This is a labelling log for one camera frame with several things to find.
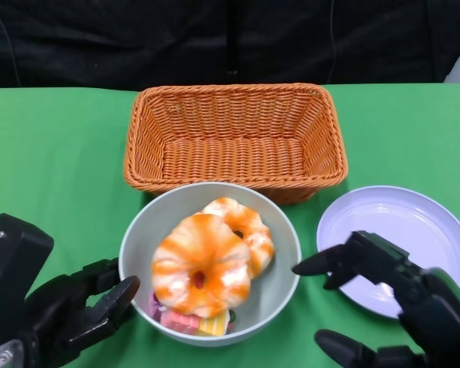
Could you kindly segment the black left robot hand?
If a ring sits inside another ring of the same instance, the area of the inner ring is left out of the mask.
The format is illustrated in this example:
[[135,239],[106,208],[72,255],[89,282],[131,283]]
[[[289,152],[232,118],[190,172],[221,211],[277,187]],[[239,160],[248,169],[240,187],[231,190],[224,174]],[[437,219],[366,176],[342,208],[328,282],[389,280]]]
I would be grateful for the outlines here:
[[116,258],[40,286],[25,300],[23,366],[62,367],[115,334],[134,316],[139,288],[137,276],[120,278]]

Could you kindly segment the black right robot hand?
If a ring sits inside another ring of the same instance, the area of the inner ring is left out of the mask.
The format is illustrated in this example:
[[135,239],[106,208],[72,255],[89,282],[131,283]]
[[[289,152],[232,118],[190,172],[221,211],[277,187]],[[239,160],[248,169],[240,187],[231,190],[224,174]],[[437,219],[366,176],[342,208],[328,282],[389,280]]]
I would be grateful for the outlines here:
[[423,269],[390,241],[358,231],[292,271],[300,276],[326,274],[326,290],[336,290],[356,276],[387,284],[401,307],[399,322],[423,350],[421,354],[408,346],[372,350],[338,332],[319,330],[316,344],[341,367],[460,367],[460,288],[441,268]]

